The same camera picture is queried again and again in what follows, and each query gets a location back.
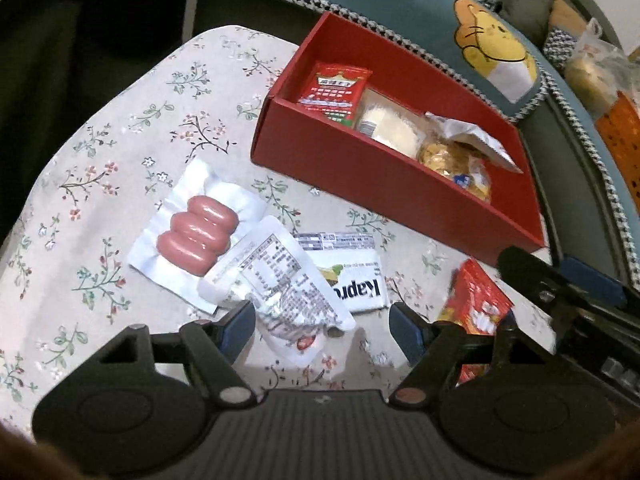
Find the red Trolli gummy packet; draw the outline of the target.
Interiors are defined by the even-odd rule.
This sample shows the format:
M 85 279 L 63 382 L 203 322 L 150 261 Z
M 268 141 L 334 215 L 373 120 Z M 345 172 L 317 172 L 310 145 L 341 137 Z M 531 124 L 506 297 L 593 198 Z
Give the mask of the red Trolli gummy packet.
M 494 336 L 513 302 L 474 259 L 466 259 L 454 274 L 440 322 L 453 322 L 470 335 Z

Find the white printed packet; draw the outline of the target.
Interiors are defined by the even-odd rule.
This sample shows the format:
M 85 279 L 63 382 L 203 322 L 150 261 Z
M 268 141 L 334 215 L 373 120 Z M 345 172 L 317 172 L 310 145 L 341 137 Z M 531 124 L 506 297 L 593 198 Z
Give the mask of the white printed packet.
M 262 339 L 280 358 L 305 367 L 323 350 L 328 330 L 354 330 L 343 300 L 298 241 L 273 216 L 265 216 L 226 252 L 198 283 L 210 304 L 248 300 Z

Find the white Kaper snack packet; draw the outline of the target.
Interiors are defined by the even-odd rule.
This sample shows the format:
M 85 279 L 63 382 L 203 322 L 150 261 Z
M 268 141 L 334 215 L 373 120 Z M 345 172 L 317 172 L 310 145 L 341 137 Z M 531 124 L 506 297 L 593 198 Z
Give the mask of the white Kaper snack packet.
M 388 306 L 381 258 L 371 234 L 298 233 L 294 238 L 350 312 Z

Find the clear bag yellow snacks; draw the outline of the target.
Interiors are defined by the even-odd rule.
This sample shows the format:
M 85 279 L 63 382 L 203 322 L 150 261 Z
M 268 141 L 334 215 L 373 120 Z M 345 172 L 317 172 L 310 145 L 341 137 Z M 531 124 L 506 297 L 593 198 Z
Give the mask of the clear bag yellow snacks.
M 418 161 L 479 200 L 490 202 L 491 182 L 484 160 L 462 144 L 425 141 L 420 148 Z

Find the pink sausages white pack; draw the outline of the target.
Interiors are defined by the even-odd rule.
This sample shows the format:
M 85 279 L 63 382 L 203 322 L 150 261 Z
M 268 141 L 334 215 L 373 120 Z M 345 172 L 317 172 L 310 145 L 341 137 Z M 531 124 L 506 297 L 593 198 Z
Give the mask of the pink sausages white pack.
M 217 307 L 198 284 L 231 247 L 262 220 L 267 204 L 226 182 L 199 158 L 188 163 L 163 205 L 130 249 L 127 261 L 141 274 L 192 307 Z

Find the long silver white packet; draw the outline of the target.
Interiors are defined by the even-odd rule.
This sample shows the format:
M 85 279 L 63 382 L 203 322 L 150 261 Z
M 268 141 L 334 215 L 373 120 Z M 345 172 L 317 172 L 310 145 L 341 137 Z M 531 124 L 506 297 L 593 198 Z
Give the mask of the long silver white packet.
M 449 143 L 469 146 L 479 152 L 495 166 L 521 174 L 521 168 L 500 141 L 472 122 L 442 117 L 431 112 L 424 114 L 428 123 L 435 128 L 436 134 Z

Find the clear rice cracker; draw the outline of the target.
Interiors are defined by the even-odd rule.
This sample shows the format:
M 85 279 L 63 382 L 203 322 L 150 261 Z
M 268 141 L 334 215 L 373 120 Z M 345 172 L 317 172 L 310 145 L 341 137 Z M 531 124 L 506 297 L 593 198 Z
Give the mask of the clear rice cracker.
M 355 130 L 412 159 L 430 136 L 423 117 L 371 89 L 363 92 Z

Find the red crown snack packet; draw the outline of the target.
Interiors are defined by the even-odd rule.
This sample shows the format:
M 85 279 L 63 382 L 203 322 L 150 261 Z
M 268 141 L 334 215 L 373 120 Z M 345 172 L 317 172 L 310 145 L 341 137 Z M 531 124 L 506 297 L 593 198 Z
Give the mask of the red crown snack packet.
M 296 103 L 304 110 L 351 127 L 371 75 L 367 68 L 317 62 Z

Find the floral white tablecloth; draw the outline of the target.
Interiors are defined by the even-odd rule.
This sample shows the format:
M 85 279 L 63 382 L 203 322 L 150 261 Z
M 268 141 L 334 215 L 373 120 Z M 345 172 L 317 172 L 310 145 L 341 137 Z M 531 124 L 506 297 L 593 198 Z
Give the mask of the floral white tablecloth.
M 1 259 L 1 419 L 40 399 L 123 328 L 201 317 L 126 263 L 189 162 L 256 193 L 290 231 L 368 233 L 390 296 L 429 320 L 463 255 L 250 159 L 268 92 L 300 46 L 240 26 L 204 32 L 72 135 L 39 177 Z

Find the orange plastic basket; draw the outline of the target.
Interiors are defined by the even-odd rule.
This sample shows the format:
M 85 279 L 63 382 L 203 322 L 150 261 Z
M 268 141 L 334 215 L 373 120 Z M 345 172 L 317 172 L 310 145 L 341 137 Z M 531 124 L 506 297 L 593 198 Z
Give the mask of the orange plastic basket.
M 617 92 L 614 104 L 596 121 L 600 137 L 618 171 L 633 193 L 639 192 L 639 114 L 626 93 Z

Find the red cardboard box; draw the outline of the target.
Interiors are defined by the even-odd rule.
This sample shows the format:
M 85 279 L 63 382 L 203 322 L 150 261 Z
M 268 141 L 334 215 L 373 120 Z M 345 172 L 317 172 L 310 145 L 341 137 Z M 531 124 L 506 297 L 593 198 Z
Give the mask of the red cardboard box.
M 351 128 L 304 110 L 297 100 L 317 62 L 367 68 L 373 90 L 415 113 L 480 126 L 520 172 L 492 167 L 488 203 Z M 360 25 L 322 15 L 268 92 L 250 159 L 488 264 L 504 248 L 544 247 L 535 179 L 518 130 L 454 78 Z

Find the clear plastic bag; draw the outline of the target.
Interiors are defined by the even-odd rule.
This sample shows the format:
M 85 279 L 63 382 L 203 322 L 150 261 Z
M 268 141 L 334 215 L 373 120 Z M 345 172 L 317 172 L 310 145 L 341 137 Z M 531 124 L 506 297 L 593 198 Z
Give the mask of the clear plastic bag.
M 564 78 L 592 119 L 604 115 L 618 92 L 630 88 L 627 58 L 603 39 L 600 23 L 592 18 L 565 63 Z

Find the teal lion sofa cover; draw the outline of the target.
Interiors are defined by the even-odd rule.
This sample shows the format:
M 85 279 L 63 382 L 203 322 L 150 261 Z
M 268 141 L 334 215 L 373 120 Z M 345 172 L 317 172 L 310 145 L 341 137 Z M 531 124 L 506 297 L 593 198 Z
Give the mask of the teal lion sofa cover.
M 638 242 L 631 194 L 585 107 L 541 50 L 486 0 L 280 1 L 341 15 L 400 44 L 514 124 L 552 99 L 598 167 L 623 240 Z

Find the dark green sofa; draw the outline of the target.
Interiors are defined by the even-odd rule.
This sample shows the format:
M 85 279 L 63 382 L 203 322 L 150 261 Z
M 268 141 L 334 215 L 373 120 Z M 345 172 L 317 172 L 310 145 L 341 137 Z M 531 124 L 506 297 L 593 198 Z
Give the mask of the dark green sofa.
M 209 12 L 231 8 L 244 23 L 264 23 L 299 34 L 322 13 L 280 0 L 205 0 Z M 486 0 L 492 10 L 499 0 Z M 518 26 L 535 47 L 529 34 Z M 561 107 L 545 98 L 516 125 L 532 156 L 547 202 L 559 255 L 573 257 L 628 285 L 639 281 L 639 241 L 627 243 L 616 226 L 598 167 L 580 143 Z

